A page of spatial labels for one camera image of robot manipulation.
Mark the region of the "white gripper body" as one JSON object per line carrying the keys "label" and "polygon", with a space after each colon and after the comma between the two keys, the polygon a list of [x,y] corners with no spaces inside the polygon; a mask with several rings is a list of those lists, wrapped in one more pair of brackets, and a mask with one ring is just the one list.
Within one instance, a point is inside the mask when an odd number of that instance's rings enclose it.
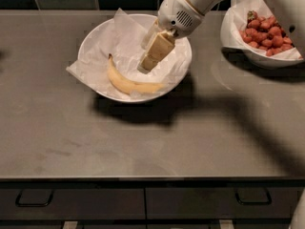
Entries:
{"label": "white gripper body", "polygon": [[188,0],[163,0],[157,15],[158,26],[175,38],[190,35],[202,22],[202,16]]}

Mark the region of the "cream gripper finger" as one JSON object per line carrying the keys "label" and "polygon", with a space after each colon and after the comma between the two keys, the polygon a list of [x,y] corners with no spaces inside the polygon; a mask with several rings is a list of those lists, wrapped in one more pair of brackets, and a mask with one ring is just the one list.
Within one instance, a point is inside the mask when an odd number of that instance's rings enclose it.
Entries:
{"label": "cream gripper finger", "polygon": [[149,55],[161,62],[175,47],[175,38],[168,31],[159,31],[149,48]]}

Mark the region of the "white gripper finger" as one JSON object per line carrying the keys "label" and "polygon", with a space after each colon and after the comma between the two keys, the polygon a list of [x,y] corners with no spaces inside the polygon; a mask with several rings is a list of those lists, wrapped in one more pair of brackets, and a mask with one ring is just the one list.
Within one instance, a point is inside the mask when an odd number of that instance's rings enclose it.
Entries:
{"label": "white gripper finger", "polygon": [[149,48],[157,33],[158,20],[155,20],[141,42],[141,48],[144,52],[140,57],[140,63],[137,69],[144,74],[149,73],[157,65],[157,61],[149,55]]}

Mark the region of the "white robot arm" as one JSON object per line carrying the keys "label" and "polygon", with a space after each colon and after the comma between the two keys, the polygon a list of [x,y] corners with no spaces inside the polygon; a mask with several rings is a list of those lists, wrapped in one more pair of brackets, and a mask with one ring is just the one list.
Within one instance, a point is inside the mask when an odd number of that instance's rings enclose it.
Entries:
{"label": "white robot arm", "polygon": [[[223,0],[163,0],[157,22],[146,35],[141,70],[156,63],[156,34],[184,38],[197,30],[208,12]],[[196,105],[237,121],[255,141],[263,163],[272,163],[287,178],[305,177],[304,0],[234,0],[220,28],[222,55],[245,76],[229,73],[222,65],[211,74],[227,92],[210,93]],[[281,25],[291,42],[259,49],[247,45],[240,30],[256,12]]]}

